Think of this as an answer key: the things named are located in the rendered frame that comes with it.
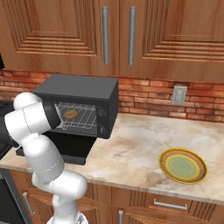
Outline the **black toaster oven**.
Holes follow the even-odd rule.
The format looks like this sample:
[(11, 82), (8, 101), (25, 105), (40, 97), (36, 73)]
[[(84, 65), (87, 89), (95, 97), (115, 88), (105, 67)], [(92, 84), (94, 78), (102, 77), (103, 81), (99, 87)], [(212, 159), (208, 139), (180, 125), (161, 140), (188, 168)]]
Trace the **black toaster oven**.
[[(118, 113), (118, 79), (68, 74), (53, 74), (33, 90), (44, 102), (79, 103), (95, 106), (96, 127), (87, 129), (63, 130), (62, 126), (52, 129), (70, 135), (100, 137), (109, 139)], [(99, 110), (105, 109), (105, 116), (99, 115)], [(99, 133), (99, 126), (105, 128), (105, 133)]]

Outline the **brown bagel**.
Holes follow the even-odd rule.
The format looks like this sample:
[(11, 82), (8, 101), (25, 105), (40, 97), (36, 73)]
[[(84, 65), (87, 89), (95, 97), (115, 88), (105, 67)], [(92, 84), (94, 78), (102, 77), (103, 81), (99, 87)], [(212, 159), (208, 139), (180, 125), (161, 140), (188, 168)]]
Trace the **brown bagel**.
[(63, 115), (65, 119), (74, 119), (79, 115), (79, 112), (75, 109), (69, 109)]

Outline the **black toaster oven door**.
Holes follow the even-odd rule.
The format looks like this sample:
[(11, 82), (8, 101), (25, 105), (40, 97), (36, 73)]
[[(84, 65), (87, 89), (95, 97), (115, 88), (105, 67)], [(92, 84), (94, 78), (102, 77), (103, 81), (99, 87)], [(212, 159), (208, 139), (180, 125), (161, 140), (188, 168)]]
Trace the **black toaster oven door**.
[(73, 165), (84, 165), (96, 137), (76, 136), (55, 132), (46, 132), (45, 136), (53, 141), (63, 157), (64, 162)]

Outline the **yellow and green plate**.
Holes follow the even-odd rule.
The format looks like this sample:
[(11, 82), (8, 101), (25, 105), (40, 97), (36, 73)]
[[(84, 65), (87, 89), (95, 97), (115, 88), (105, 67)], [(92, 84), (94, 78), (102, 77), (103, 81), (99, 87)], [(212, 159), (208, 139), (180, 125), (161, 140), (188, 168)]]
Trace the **yellow and green plate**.
[(161, 171), (181, 184), (197, 184), (207, 176), (207, 165), (195, 152), (172, 147), (164, 150), (158, 159)]

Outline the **wooden base cupboard door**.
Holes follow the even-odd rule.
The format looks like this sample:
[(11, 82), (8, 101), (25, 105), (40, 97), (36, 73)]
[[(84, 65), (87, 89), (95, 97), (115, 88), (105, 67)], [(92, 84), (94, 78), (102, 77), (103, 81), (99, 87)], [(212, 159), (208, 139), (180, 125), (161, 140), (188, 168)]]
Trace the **wooden base cupboard door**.
[[(44, 192), (32, 184), (32, 174), (26, 171), (13, 171), (10, 174), (16, 184), (18, 192), (28, 208), (23, 194), (26, 194), (32, 211), (29, 213), (32, 224), (46, 224), (53, 216), (53, 195)], [(110, 196), (102, 195), (102, 192), (110, 193), (109, 188), (88, 183), (87, 192), (77, 201), (78, 208), (86, 216), (88, 224), (111, 224)]]
[(112, 223), (119, 224), (224, 224), (224, 209), (216, 208), (207, 220), (188, 215), (186, 212), (175, 212), (171, 209), (131, 209), (127, 207), (112, 207)]

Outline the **wooden drawer front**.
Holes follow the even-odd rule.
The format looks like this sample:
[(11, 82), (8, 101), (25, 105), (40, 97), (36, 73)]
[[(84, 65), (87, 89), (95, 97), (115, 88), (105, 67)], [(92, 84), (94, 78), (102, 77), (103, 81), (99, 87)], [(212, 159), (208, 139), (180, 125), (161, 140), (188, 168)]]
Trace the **wooden drawer front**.
[[(118, 187), (113, 187), (111, 189), (111, 202), (115, 207), (127, 207), (131, 209), (145, 209), (149, 211), (153, 209), (171, 209), (175, 212), (186, 212), (188, 215), (191, 215), (196, 218), (207, 221), (207, 216), (212, 215), (216, 208), (224, 209), (222, 205), (216, 205), (214, 203), (201, 202), (194, 199), (181, 199), (171, 196), (164, 196), (155, 193), (149, 192), (140, 192), (137, 190), (129, 190)], [(155, 206), (153, 200), (156, 199), (161, 202), (174, 203), (184, 205), (187, 204), (188, 208), (186, 211)]]

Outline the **black stove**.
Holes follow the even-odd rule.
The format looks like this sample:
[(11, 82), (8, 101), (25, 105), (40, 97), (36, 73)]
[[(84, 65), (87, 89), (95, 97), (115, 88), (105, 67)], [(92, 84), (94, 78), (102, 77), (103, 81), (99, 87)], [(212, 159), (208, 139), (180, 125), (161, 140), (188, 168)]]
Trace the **black stove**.
[[(0, 101), (0, 161), (12, 148), (4, 129), (4, 115), (13, 110), (10, 101)], [(0, 168), (0, 224), (32, 224), (10, 171)]]

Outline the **grey wall outlet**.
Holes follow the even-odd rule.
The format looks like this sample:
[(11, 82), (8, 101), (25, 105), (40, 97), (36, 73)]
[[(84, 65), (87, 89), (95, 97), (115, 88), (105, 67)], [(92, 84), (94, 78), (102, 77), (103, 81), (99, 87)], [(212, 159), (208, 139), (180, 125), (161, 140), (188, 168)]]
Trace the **grey wall outlet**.
[(171, 104), (183, 106), (186, 100), (187, 87), (175, 86), (172, 93)]

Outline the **wooden wall cupboard door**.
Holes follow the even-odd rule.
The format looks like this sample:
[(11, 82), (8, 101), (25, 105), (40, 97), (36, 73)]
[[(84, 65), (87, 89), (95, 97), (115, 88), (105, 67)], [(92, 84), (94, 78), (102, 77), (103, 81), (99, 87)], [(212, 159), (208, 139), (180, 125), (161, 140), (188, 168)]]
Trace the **wooden wall cupboard door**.
[[(102, 6), (108, 6), (109, 64)], [(7, 70), (119, 74), (119, 0), (0, 0), (0, 53)]]
[[(131, 6), (136, 6), (132, 66)], [(120, 0), (120, 75), (224, 82), (224, 0)]]

